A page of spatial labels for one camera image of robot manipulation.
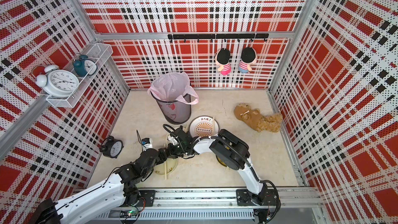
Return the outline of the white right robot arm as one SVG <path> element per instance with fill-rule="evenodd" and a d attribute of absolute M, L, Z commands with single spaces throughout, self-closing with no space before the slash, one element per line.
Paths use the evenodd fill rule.
<path fill-rule="evenodd" d="M 246 185 L 248 197 L 243 201 L 253 205 L 264 205 L 274 202 L 279 204 L 276 186 L 270 180 L 261 180 L 252 164 L 249 146 L 226 129 L 216 135 L 191 137 L 183 127 L 175 129 L 164 124 L 169 134 L 167 155 L 170 158 L 191 159 L 203 153 L 213 153 L 228 168 L 238 172 Z"/>

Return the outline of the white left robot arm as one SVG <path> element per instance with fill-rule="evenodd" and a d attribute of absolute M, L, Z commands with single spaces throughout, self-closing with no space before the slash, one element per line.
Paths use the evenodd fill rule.
<path fill-rule="evenodd" d="M 103 181 L 68 198 L 39 204 L 30 224 L 85 224 L 113 208 L 144 202 L 137 184 L 151 175 L 156 165 L 170 158 L 169 148 L 149 148 L 139 158 L 117 167 Z"/>

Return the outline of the white plate with teal rim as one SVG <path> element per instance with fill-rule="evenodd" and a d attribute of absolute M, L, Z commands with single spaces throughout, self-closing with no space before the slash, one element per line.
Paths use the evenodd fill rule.
<path fill-rule="evenodd" d="M 218 134 L 220 131 L 220 125 L 215 120 L 215 125 L 216 125 L 216 130 L 215 134 Z M 212 117 L 210 116 L 199 116 L 195 119 L 193 119 L 189 125 L 189 133 L 192 137 L 208 137 L 208 136 L 214 136 L 212 135 Z"/>

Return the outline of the black mesh waste bin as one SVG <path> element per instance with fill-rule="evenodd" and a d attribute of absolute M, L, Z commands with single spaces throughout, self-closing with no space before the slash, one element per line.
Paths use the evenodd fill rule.
<path fill-rule="evenodd" d="M 156 100 L 166 121 L 171 124 L 183 124 L 191 117 L 191 105 L 179 101 L 162 101 L 157 99 L 152 93 L 151 96 Z"/>

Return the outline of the yellow patterned plate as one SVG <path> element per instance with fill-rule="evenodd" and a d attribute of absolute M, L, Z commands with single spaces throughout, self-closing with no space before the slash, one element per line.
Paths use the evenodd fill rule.
<path fill-rule="evenodd" d="M 217 161 L 224 167 L 227 167 L 227 165 L 217 156 L 216 157 Z"/>

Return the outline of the black alarm clock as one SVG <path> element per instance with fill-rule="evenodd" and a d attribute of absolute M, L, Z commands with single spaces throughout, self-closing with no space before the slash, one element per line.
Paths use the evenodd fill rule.
<path fill-rule="evenodd" d="M 105 143 L 99 148 L 99 152 L 106 157 L 116 159 L 120 155 L 123 147 L 122 140 L 109 136 L 106 138 Z"/>

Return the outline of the brown teddy bear plush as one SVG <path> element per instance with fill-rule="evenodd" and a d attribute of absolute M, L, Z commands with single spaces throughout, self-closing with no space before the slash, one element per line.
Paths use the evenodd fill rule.
<path fill-rule="evenodd" d="M 262 115 L 258 109 L 252 109 L 246 103 L 238 104 L 234 109 L 236 119 L 244 122 L 257 132 L 269 131 L 277 133 L 280 131 L 283 116 L 280 113 Z"/>

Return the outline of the pink striped hanging doll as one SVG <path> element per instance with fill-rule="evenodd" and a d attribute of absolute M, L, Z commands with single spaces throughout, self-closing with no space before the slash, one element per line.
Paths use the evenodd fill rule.
<path fill-rule="evenodd" d="M 218 65 L 217 71 L 223 76 L 227 76 L 231 72 L 230 58 L 230 51 L 225 48 L 219 49 L 215 55 L 215 63 Z"/>

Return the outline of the blue striped hanging doll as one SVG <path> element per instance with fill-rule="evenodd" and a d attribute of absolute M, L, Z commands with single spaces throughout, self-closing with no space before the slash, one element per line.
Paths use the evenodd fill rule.
<path fill-rule="evenodd" d="M 238 70 L 245 74 L 252 72 L 252 65 L 256 64 L 258 55 L 252 47 L 246 47 L 242 50 Z"/>

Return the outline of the teal alarm clock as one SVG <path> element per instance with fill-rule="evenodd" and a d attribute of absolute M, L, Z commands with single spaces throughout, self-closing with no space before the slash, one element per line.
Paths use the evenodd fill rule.
<path fill-rule="evenodd" d="M 86 55 L 80 55 L 73 61 L 73 67 L 79 77 L 93 76 L 97 71 L 97 65 Z"/>

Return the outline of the white twin-bell alarm clock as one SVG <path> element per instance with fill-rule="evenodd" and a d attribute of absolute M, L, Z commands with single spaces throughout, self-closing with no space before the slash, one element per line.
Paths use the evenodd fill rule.
<path fill-rule="evenodd" d="M 60 69 L 57 65 L 44 68 L 44 73 L 35 76 L 36 85 L 48 95 L 65 98 L 78 89 L 79 79 L 70 71 Z"/>

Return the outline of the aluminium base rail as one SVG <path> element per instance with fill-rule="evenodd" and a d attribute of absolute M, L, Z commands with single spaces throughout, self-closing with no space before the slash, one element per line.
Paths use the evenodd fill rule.
<path fill-rule="evenodd" d="M 95 222 L 184 223 L 218 220 L 250 224 L 326 224 L 319 193 L 311 187 L 279 187 L 262 205 L 250 202 L 243 188 L 145 188 L 148 200 L 137 207 L 117 207 L 100 214 Z"/>

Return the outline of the black wall hook rail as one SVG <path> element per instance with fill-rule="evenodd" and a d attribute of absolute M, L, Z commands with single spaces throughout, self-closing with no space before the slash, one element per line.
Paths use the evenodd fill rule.
<path fill-rule="evenodd" d="M 268 39 L 269 34 L 268 33 L 244 33 L 244 34 L 238 34 L 238 33 L 230 33 L 230 34 L 169 34 L 168 36 L 169 40 L 191 40 L 191 39 L 197 39 L 197 40 L 202 40 L 202 39 Z"/>

